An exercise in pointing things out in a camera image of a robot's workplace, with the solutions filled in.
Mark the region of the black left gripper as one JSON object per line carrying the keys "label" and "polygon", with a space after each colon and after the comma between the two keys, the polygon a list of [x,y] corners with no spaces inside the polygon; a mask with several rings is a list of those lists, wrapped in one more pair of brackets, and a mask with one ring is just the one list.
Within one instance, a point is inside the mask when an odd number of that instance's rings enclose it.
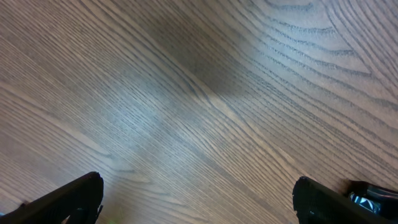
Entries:
{"label": "black left gripper", "polygon": [[397,219],[397,191],[365,181],[349,181],[339,194],[302,176],[296,181],[293,207],[300,223],[391,224]]}

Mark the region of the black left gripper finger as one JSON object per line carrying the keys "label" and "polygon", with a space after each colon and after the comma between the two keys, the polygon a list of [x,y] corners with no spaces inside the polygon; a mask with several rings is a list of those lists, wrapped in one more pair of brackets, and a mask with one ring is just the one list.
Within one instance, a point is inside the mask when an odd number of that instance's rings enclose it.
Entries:
{"label": "black left gripper finger", "polygon": [[89,172],[16,210],[1,216],[2,224],[94,224],[101,213],[104,181]]}

